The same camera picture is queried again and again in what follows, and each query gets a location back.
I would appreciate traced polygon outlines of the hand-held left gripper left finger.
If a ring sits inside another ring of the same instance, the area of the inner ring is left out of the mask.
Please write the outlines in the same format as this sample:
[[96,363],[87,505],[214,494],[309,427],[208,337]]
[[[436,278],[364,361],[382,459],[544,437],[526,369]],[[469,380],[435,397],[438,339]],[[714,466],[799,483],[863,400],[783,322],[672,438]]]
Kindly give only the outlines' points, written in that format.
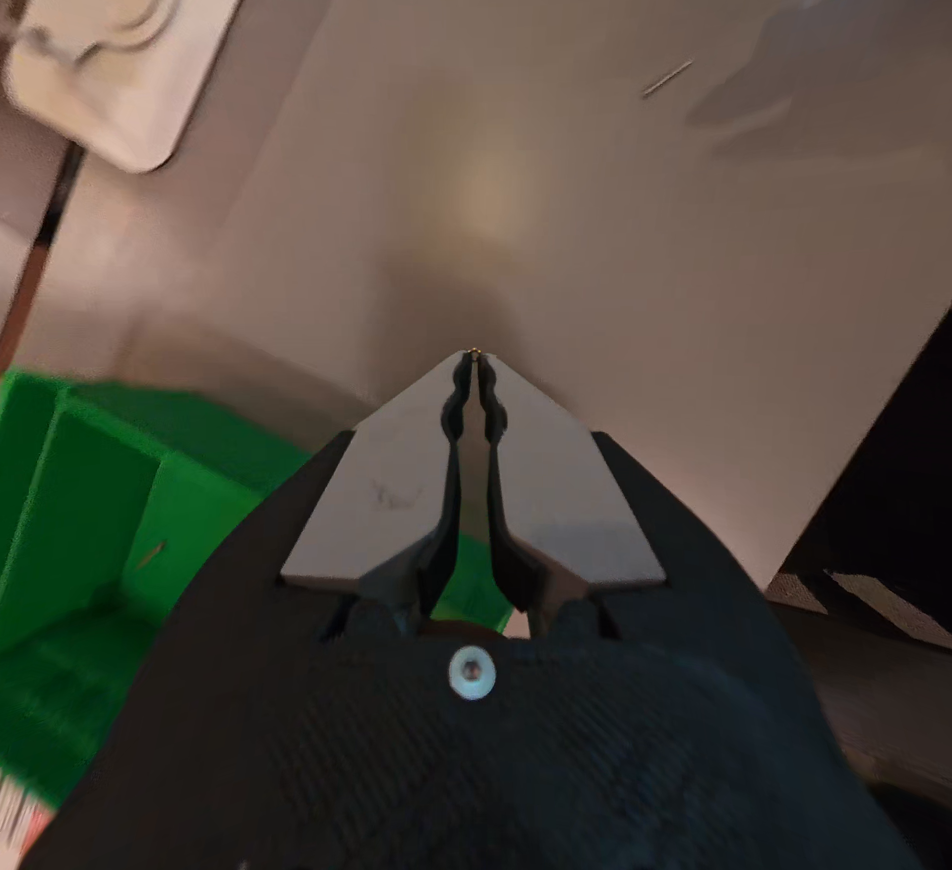
[[453,353],[352,430],[285,583],[378,602],[404,633],[429,618],[457,562],[471,377],[472,354]]

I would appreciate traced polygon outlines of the green plastic bin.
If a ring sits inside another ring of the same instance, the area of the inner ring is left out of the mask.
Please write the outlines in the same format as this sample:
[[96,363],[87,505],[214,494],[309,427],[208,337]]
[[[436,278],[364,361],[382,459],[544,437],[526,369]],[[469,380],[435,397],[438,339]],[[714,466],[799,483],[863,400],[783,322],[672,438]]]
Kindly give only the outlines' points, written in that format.
[[196,392],[20,368],[1,427],[2,771],[55,809],[186,587],[310,455]]

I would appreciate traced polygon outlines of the wooden book stand white base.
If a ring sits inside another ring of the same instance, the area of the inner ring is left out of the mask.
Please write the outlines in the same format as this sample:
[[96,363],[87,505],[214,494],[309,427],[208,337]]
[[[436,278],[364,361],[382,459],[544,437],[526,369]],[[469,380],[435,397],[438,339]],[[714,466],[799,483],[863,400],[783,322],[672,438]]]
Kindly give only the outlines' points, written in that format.
[[242,0],[26,0],[2,20],[22,113],[127,174],[176,150]]

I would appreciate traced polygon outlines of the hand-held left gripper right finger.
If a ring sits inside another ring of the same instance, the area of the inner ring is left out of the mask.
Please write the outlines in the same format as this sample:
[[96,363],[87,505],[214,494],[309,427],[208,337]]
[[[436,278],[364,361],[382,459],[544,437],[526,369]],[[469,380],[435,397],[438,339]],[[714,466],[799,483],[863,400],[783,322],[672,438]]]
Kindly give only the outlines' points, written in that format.
[[496,355],[477,368],[493,576],[530,634],[545,634],[566,602],[664,585],[592,432]]

